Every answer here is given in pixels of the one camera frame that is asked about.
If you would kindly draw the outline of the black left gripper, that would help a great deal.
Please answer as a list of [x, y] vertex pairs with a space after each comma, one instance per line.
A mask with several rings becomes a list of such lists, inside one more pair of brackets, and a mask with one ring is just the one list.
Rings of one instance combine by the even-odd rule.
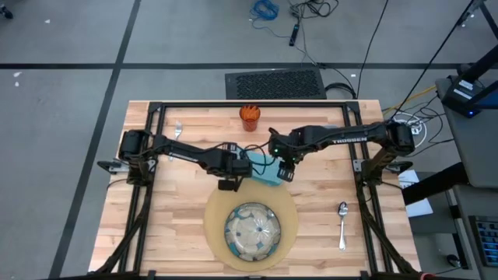
[[[227, 151], [214, 151], [208, 155], [208, 174], [217, 177], [232, 179], [236, 177], [251, 177], [252, 163], [247, 157], [240, 158], [236, 153]], [[229, 190], [229, 182], [232, 191], [238, 191], [240, 187], [239, 179], [219, 180], [218, 189]]]

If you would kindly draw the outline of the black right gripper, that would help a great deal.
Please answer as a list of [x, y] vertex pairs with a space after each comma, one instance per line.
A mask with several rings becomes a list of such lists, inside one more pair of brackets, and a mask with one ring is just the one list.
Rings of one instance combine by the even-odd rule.
[[277, 177], [288, 182], [293, 181], [295, 164], [301, 162], [304, 156], [312, 152], [310, 145], [299, 145], [299, 135], [281, 135], [274, 128], [269, 128], [268, 151], [274, 158], [280, 158]]

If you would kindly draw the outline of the teal cloth napkin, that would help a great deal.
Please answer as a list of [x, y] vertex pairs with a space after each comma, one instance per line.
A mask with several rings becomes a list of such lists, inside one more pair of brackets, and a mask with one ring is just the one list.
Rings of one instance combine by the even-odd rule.
[[257, 152], [248, 152], [247, 156], [253, 162], [252, 180], [256, 180], [270, 187], [276, 187], [282, 184], [283, 180], [277, 177], [277, 173], [279, 172], [279, 160]]

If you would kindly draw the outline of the round woven tan placemat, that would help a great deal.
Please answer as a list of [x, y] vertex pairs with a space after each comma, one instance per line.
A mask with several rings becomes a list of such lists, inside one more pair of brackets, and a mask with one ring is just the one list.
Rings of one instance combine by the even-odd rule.
[[[268, 206], [278, 217], [281, 240], [274, 254], [262, 261], [243, 261], [234, 256], [224, 237], [225, 221], [239, 205], [260, 203]], [[238, 271], [262, 271], [278, 264], [292, 248], [298, 230], [296, 205], [283, 185], [270, 187], [254, 181], [244, 181], [238, 191], [216, 189], [210, 195], [205, 208], [204, 233], [208, 245], [218, 260]]]

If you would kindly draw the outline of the silver spoon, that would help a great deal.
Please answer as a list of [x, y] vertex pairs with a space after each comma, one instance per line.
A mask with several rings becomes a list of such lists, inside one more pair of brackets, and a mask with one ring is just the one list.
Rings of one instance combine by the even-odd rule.
[[340, 236], [339, 236], [339, 244], [338, 248], [340, 251], [344, 251], [346, 249], [345, 243], [345, 217], [349, 212], [348, 204], [345, 201], [342, 201], [338, 207], [338, 216], [340, 218]]

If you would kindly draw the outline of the black perforated floor mat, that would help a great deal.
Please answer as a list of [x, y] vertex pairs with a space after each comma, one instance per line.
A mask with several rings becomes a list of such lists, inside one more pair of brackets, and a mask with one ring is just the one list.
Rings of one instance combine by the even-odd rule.
[[321, 73], [295, 68], [225, 74], [228, 100], [326, 100]]

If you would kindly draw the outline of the white paper sheet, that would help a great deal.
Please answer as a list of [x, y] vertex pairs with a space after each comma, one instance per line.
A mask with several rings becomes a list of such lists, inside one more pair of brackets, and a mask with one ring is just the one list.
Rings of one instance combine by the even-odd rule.
[[[400, 187], [402, 189], [405, 189], [415, 183], [418, 183], [419, 178], [416, 174], [416, 171], [406, 170], [398, 175], [398, 182], [400, 183]], [[421, 201], [414, 202], [410, 205], [406, 205], [405, 209], [409, 218], [433, 214], [433, 209], [427, 198], [424, 198]]]

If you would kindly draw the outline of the black metal beam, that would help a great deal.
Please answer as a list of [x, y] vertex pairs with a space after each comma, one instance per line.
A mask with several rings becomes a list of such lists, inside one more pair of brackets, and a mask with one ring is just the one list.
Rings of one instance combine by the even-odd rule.
[[463, 163], [434, 173], [433, 175], [406, 187], [402, 191], [405, 205], [411, 205], [434, 194], [450, 190], [454, 185], [468, 184], [468, 175]]
[[471, 65], [461, 65], [459, 72], [459, 79], [466, 82], [473, 83], [479, 79], [483, 74], [490, 70], [495, 64], [498, 63], [498, 44], [486, 53], [477, 62]]

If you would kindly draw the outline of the grey equipment cart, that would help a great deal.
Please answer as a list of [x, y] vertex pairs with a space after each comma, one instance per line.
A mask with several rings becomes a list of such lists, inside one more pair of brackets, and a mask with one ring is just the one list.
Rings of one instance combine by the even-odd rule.
[[467, 118], [443, 108], [470, 184], [498, 188], [498, 109]]

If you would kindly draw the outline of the black box with blue light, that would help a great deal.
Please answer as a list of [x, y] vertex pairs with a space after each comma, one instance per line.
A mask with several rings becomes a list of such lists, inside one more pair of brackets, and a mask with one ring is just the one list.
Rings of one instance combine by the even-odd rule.
[[457, 76], [445, 79], [448, 89], [442, 98], [444, 106], [466, 118], [473, 118], [483, 110], [498, 110], [498, 80], [488, 86], [470, 83]]

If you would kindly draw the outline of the keyboard with blue keys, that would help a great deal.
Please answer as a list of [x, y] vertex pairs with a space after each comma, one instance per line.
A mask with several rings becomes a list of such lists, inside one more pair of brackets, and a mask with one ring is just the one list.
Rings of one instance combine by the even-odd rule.
[[498, 268], [498, 217], [470, 215], [468, 218], [482, 265]]

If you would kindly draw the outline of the black aluminium table frame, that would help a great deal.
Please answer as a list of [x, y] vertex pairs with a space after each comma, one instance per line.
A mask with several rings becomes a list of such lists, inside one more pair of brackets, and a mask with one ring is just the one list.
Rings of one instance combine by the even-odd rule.
[[[239, 110], [244, 105], [260, 108], [255, 131], [243, 129]], [[359, 114], [361, 107], [359, 101], [324, 100], [137, 102], [128, 108], [123, 134], [129, 130], [147, 130], [152, 135], [174, 140], [176, 121], [180, 121], [179, 142], [202, 149], [235, 142], [239, 156], [248, 158], [248, 152], [271, 156], [269, 128], [288, 135], [293, 129], [308, 125], [335, 124], [344, 128], [386, 121], [382, 117], [363, 121]], [[363, 142], [330, 145], [305, 155], [295, 165], [293, 181], [280, 184], [286, 187], [296, 205], [295, 242], [278, 264], [254, 272], [351, 276], [368, 270], [377, 275], [372, 241], [378, 239], [383, 248], [384, 273], [390, 275], [397, 269], [400, 275], [412, 274], [413, 267], [384, 232], [377, 214], [377, 199], [365, 200], [364, 188], [376, 185], [359, 179], [362, 161], [374, 158], [380, 150], [381, 146], [374, 142]], [[153, 269], [162, 275], [200, 278], [247, 272], [218, 260], [205, 237], [205, 208], [212, 192], [218, 189], [219, 178], [208, 175], [196, 163], [171, 156], [160, 155], [149, 164], [155, 168], [153, 182], [148, 187], [127, 184], [127, 172], [116, 176], [115, 185], [108, 191], [93, 252], [93, 273], [141, 276]], [[338, 248], [338, 207], [342, 201], [349, 207], [344, 251]]]

